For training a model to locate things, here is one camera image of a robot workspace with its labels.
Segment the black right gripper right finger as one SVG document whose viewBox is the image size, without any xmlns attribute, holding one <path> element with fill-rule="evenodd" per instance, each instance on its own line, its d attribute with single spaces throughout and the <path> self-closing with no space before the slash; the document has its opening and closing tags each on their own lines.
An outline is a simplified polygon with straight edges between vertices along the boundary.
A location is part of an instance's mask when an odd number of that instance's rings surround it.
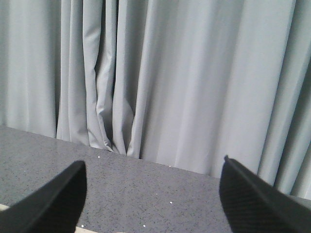
<svg viewBox="0 0 311 233">
<path fill-rule="evenodd" d="M 309 233 L 311 202 L 279 192 L 235 159 L 224 157 L 219 195 L 234 233 Z"/>
</svg>

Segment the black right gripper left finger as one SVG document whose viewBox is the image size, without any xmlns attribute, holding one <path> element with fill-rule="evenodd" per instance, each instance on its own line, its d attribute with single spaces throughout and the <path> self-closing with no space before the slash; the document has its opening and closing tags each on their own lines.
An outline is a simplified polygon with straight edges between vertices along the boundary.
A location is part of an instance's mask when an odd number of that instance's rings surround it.
<svg viewBox="0 0 311 233">
<path fill-rule="evenodd" d="M 43 187 L 0 213 L 2 233 L 73 233 L 87 192 L 86 165 L 75 161 Z M 51 231 L 46 225 L 55 224 Z"/>
</svg>

